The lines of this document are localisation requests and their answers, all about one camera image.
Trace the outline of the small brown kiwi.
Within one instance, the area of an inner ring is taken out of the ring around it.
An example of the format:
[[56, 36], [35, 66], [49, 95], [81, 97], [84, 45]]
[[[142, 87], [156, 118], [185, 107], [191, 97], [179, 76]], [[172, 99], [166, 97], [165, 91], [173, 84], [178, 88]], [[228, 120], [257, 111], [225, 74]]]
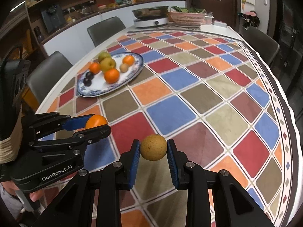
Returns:
[[120, 72], [125, 73], [125, 72], [128, 71], [129, 65], [126, 64], [126, 63], [122, 63], [122, 64], [119, 66], [119, 69], [120, 69]]

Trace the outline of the pink woven basket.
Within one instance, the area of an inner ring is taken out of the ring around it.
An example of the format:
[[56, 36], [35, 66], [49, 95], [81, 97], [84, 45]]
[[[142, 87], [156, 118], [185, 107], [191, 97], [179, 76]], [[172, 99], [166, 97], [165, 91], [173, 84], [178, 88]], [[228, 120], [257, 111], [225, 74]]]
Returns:
[[172, 21], [181, 26], [200, 26], [205, 22], [206, 13], [169, 12]]

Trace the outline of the green leafy vegetables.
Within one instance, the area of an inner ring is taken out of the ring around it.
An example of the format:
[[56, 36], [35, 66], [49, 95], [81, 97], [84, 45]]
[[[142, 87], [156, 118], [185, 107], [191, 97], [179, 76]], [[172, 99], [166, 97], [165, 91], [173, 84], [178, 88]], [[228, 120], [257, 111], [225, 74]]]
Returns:
[[200, 8], [182, 8], [182, 7], [178, 7], [178, 6], [172, 6], [172, 10], [174, 10], [175, 12], [182, 12], [182, 13], [200, 13], [200, 14], [206, 14], [206, 10], [205, 9], [200, 9]]

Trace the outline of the white induction cooker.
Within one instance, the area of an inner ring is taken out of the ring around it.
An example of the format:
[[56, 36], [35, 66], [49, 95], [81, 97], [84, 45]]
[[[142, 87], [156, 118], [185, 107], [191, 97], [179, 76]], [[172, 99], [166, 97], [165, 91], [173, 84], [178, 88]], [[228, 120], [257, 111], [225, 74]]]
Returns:
[[157, 19], [135, 19], [134, 26], [137, 28], [159, 27], [167, 25], [169, 22], [167, 17]]

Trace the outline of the blue white porcelain plate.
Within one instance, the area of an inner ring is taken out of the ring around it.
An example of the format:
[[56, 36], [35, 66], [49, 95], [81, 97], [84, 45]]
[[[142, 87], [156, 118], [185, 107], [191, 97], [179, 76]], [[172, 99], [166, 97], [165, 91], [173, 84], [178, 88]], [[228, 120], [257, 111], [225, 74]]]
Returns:
[[132, 52], [115, 53], [92, 63], [77, 81], [77, 93], [83, 97], [108, 94], [133, 80], [143, 69], [143, 57]]

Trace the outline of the grey chair right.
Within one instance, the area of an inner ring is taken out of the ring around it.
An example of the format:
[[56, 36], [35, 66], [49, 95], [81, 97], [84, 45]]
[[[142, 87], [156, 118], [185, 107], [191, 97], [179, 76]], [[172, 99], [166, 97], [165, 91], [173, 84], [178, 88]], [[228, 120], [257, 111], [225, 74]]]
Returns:
[[279, 43], [253, 26], [250, 26], [247, 29], [243, 28], [242, 37], [259, 53], [260, 57], [268, 66], [272, 64], [279, 52]]

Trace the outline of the grey chair far left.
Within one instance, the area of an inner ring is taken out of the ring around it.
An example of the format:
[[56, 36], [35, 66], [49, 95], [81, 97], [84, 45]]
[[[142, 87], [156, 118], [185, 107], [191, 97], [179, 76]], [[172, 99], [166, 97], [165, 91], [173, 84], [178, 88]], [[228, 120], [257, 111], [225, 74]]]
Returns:
[[115, 16], [90, 26], [87, 28], [87, 32], [92, 39], [94, 46], [97, 47], [99, 44], [125, 28], [123, 22]]

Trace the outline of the oval orange tangerine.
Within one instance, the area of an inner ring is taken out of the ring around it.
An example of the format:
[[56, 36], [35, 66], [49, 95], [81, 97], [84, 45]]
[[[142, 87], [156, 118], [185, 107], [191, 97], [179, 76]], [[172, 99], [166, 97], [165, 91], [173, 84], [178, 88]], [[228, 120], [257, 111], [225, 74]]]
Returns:
[[93, 115], [86, 122], [85, 129], [91, 129], [91, 128], [95, 128], [95, 127], [102, 126], [105, 124], [108, 124], [108, 121], [104, 116]]

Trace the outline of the steel pot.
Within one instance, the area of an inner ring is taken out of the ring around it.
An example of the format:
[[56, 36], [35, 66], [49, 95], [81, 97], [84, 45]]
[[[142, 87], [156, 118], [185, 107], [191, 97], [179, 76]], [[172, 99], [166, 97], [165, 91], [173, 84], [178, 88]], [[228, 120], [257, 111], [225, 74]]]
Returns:
[[136, 19], [157, 19], [167, 17], [169, 6], [159, 6], [133, 10]]

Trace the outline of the large orange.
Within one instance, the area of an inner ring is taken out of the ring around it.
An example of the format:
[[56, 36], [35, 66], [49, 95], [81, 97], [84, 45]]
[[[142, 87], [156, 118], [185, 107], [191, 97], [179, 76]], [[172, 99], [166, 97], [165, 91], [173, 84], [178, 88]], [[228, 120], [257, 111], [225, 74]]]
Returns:
[[120, 72], [117, 69], [110, 69], [104, 73], [104, 79], [108, 84], [114, 84], [120, 78]]

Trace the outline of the small orange tangerine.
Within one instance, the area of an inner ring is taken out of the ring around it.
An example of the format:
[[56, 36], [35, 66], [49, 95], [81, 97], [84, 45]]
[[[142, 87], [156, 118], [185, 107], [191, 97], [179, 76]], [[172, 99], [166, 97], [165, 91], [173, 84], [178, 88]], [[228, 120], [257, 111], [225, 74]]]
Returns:
[[122, 62], [124, 64], [127, 64], [128, 66], [132, 66], [134, 64], [134, 62], [135, 62], [135, 58], [132, 55], [126, 55], [123, 58]]

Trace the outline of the medium orange tangerine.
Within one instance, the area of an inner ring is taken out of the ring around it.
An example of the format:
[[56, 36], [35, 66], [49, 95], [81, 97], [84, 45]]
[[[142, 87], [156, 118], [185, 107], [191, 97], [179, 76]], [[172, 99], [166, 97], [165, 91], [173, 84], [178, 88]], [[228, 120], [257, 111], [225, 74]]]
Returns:
[[89, 71], [92, 72], [94, 75], [98, 74], [101, 71], [100, 64], [99, 63], [92, 63], [89, 66]]

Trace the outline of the black coffee machine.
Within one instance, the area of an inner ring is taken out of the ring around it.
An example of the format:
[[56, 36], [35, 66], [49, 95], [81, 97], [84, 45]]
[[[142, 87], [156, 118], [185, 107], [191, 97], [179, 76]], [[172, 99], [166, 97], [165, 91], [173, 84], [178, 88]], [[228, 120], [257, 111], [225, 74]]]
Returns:
[[52, 5], [41, 10], [41, 14], [48, 33], [51, 33], [66, 24], [66, 20], [59, 4]]

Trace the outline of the dark plum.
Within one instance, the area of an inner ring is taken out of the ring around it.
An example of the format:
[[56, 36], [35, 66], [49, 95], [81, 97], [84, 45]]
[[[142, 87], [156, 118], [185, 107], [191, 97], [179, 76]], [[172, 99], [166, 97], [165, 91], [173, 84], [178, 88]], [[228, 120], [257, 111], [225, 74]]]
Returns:
[[84, 84], [85, 86], [89, 87], [89, 86], [91, 86], [91, 84], [92, 84], [92, 80], [89, 79], [89, 78], [84, 78], [84, 79], [83, 79], [83, 84]]
[[94, 73], [91, 71], [87, 72], [85, 78], [92, 80], [94, 78]]

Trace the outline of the yellow green pear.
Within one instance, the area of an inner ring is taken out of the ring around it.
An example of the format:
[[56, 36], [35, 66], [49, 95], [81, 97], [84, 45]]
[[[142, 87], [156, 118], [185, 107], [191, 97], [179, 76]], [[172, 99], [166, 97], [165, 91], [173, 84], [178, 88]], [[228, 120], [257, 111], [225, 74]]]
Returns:
[[105, 73], [110, 69], [116, 68], [116, 61], [113, 58], [104, 58], [100, 61], [100, 70]]

